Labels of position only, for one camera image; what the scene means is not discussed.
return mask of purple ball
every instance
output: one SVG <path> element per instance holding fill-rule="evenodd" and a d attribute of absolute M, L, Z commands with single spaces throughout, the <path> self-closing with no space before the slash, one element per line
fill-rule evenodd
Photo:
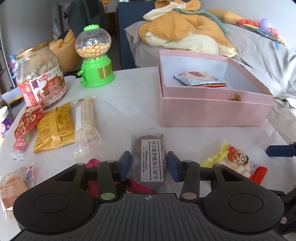
<path fill-rule="evenodd" d="M 264 18 L 260 21 L 260 27 L 265 30 L 268 30 L 269 28 L 273 28 L 274 25 L 272 24 L 272 22 L 269 19 Z"/>

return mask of gray bed sheet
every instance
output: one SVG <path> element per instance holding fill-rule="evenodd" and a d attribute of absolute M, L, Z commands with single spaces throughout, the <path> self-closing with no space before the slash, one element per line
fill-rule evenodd
<path fill-rule="evenodd" d="M 133 57 L 138 67 L 157 66 L 158 50 L 139 37 L 140 21 L 125 29 Z M 283 45 L 276 49 L 275 42 L 235 25 L 228 27 L 227 39 L 234 44 L 237 55 L 233 59 L 259 79 L 270 92 L 286 99 L 288 107 L 296 107 L 296 53 Z"/>
<path fill-rule="evenodd" d="M 157 66 L 158 51 L 163 47 L 151 47 L 145 44 L 139 36 L 139 27 L 148 21 L 140 21 L 125 29 L 128 43 L 133 53 L 135 64 L 139 68 Z"/>

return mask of black gripper base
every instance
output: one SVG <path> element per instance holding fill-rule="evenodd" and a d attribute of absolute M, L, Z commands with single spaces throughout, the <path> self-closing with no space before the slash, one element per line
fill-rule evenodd
<path fill-rule="evenodd" d="M 82 227 L 64 234 L 20 232 L 13 241 L 284 241 L 271 230 L 242 235 L 213 225 L 198 205 L 184 203 L 175 194 L 124 194 L 102 204 Z"/>

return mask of green lid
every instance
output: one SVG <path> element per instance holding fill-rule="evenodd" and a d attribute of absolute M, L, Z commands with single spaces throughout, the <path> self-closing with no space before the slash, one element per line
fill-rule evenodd
<path fill-rule="evenodd" d="M 88 25 L 88 26 L 86 26 L 83 30 L 84 30 L 84 31 L 88 31 L 88 30 L 94 30 L 94 29 L 98 29 L 98 28 L 100 28 L 99 25 L 97 25 L 97 24 L 92 24 L 92 25 Z"/>

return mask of round black pad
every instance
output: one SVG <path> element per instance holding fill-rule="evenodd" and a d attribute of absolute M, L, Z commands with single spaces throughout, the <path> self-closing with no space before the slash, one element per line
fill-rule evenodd
<path fill-rule="evenodd" d="M 284 213 L 283 202 L 276 194 L 247 178 L 219 183 L 205 197 L 203 209 L 218 226 L 242 234 L 270 230 Z"/>
<path fill-rule="evenodd" d="M 263 207 L 263 202 L 251 194 L 236 194 L 229 198 L 229 206 L 240 213 L 254 213 Z"/>
<path fill-rule="evenodd" d="M 13 206 L 20 228 L 40 234 L 73 230 L 93 211 L 93 198 L 76 183 L 51 179 L 21 194 Z"/>
<path fill-rule="evenodd" d="M 69 204 L 67 197 L 61 194 L 45 194 L 35 201 L 35 208 L 42 213 L 57 213 Z"/>

